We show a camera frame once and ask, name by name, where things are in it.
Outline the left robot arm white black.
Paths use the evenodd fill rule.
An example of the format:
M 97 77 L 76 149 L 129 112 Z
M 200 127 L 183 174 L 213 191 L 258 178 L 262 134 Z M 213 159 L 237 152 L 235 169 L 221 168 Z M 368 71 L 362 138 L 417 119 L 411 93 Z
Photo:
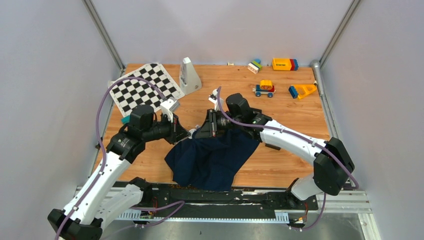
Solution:
M 145 150 L 147 142 L 164 139 L 174 145 L 191 135 L 172 112 L 166 110 L 160 120 L 155 119 L 155 115 L 150 105 L 136 106 L 129 122 L 107 146 L 101 145 L 102 161 L 81 191 L 63 209 L 53 209 L 47 217 L 56 239 L 99 240 L 109 224 L 127 209 L 152 203 L 151 185 L 139 177 L 107 202 L 104 198 Z

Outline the navy blue garment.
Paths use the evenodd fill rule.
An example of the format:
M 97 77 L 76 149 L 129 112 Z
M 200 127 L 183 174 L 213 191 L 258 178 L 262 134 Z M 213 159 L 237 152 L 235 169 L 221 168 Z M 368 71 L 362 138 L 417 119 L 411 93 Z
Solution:
M 180 186 L 226 192 L 259 144 L 244 132 L 230 129 L 219 137 L 187 138 L 164 160 L 173 173 L 172 180 Z

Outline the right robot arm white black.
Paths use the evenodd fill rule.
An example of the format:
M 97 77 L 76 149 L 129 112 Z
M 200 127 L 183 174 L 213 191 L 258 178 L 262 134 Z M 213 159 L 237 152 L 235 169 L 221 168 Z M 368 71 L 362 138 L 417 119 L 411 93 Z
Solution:
M 313 172 L 295 179 L 286 190 L 285 201 L 290 208 L 298 209 L 317 194 L 337 196 L 352 177 L 355 165 L 340 139 L 324 140 L 292 130 L 251 107 L 240 93 L 222 100 L 216 90 L 209 100 L 214 108 L 207 110 L 194 138 L 215 138 L 238 129 L 253 140 L 289 151 L 311 164 Z

